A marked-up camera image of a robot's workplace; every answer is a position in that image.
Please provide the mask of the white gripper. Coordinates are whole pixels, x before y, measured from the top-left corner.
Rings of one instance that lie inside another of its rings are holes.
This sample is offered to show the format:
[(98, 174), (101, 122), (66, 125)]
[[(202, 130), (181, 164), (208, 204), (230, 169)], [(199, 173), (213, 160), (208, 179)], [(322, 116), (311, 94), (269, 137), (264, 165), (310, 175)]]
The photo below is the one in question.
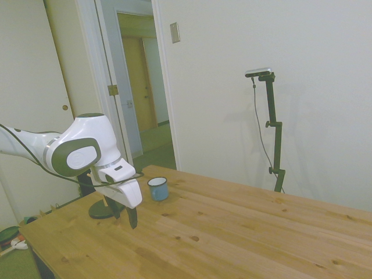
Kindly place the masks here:
[(131, 228), (135, 229), (137, 227), (138, 215), (136, 207), (142, 202), (142, 193), (137, 180), (133, 179), (121, 184), (96, 187), (95, 190), (105, 196), (105, 201), (115, 219), (120, 218), (120, 209), (116, 204), (118, 202), (126, 206)]

